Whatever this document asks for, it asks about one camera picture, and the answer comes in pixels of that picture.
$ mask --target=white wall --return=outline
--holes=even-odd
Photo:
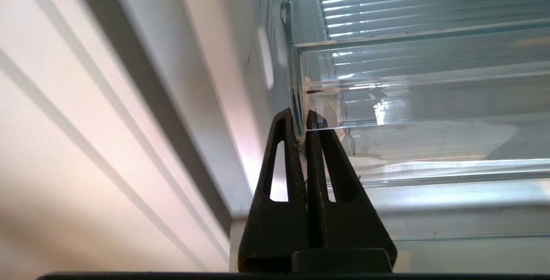
[[[223,271],[229,242],[83,0],[0,0],[0,277]]]

